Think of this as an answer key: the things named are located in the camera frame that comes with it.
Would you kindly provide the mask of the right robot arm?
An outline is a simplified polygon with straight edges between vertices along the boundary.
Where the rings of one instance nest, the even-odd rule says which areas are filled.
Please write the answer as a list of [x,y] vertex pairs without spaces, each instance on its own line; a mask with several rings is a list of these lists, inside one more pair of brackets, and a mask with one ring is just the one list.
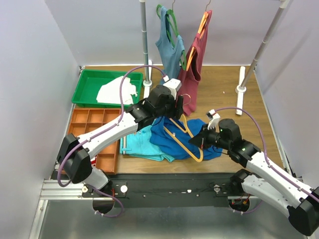
[[311,236],[319,227],[319,190],[301,182],[272,162],[253,143],[242,138],[232,119],[223,119],[218,128],[205,124],[189,143],[206,149],[222,148],[243,169],[229,183],[235,195],[243,192],[258,197],[284,214],[301,234]]

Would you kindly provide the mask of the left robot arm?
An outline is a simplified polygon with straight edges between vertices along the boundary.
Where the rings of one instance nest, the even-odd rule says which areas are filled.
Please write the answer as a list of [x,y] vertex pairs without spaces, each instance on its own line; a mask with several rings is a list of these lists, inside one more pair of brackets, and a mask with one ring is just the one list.
[[58,184],[68,186],[61,182],[61,172],[65,171],[70,183],[88,184],[98,196],[107,196],[111,189],[110,180],[106,173],[92,166],[91,159],[115,141],[151,125],[157,118],[180,119],[182,105],[183,96],[158,85],[147,98],[129,106],[111,122],[81,136],[66,135],[56,159],[59,163]]

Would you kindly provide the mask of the blue tank top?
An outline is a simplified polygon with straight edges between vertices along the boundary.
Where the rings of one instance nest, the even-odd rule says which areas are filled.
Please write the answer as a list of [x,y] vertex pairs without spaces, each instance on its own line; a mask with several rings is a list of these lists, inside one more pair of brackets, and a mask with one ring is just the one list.
[[[197,135],[202,126],[205,124],[201,119],[191,119],[187,121],[187,126],[195,136]],[[165,131],[166,127],[171,133],[175,134],[175,137],[190,150],[197,158],[200,157],[199,149],[190,144],[188,141],[191,139],[188,133],[182,132],[173,122],[168,118],[156,119],[155,125],[151,127],[150,142],[159,146],[161,151],[171,155],[175,159],[184,160],[190,158],[190,155]],[[203,150],[203,160],[211,160],[221,156],[222,149],[211,147]]]

